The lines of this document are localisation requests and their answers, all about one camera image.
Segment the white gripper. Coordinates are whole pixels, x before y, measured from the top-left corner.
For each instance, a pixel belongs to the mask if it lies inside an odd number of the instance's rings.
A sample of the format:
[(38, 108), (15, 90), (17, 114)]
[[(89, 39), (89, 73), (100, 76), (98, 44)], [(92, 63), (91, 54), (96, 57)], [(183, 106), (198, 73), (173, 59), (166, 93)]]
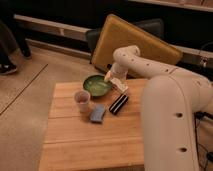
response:
[(105, 82), (111, 82), (120, 92), (125, 92), (128, 89), (128, 86), (125, 84), (125, 81), (115, 77), (111, 71), (108, 71), (104, 77)]

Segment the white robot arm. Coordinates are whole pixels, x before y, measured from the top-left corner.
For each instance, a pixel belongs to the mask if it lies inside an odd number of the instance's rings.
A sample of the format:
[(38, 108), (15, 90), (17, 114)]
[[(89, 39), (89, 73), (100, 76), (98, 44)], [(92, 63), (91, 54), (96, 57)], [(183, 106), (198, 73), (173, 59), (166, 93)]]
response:
[(194, 114), (213, 110), (213, 84), (197, 73), (142, 58), (127, 46), (113, 52), (106, 80), (132, 70), (147, 79), (141, 95), (145, 171), (200, 171)]

